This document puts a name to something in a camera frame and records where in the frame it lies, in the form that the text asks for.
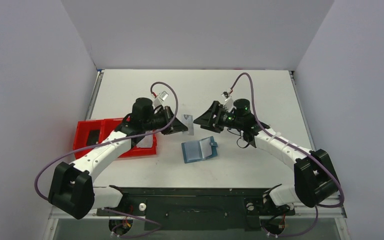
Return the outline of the blue leather card holder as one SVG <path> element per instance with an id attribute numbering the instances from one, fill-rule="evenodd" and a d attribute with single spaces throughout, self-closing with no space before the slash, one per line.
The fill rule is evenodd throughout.
<path id="1" fill-rule="evenodd" d="M 213 136 L 181 143 L 185 164 L 201 162 L 218 156 L 218 143 Z"/>

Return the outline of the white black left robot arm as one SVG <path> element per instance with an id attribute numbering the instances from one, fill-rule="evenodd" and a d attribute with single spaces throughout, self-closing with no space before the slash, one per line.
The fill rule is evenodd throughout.
<path id="1" fill-rule="evenodd" d="M 309 208 L 340 191 L 340 183 L 329 154 L 322 150 L 301 147 L 259 121 L 251 112 L 249 100 L 241 98 L 228 110 L 219 101 L 213 101 L 208 110 L 194 120 L 202 129 L 221 133 L 234 129 L 241 133 L 250 146 L 263 150 L 293 171 L 294 183 L 268 190 L 263 199 L 273 206 L 302 203 Z"/>

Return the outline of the white silver credit card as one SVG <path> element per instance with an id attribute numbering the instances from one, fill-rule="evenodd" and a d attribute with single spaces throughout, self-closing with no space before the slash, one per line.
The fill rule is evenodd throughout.
<path id="1" fill-rule="evenodd" d="M 191 114 L 183 114 L 180 121 L 187 127 L 187 131 L 184 131 L 183 135 L 194 136 L 194 118 Z"/>

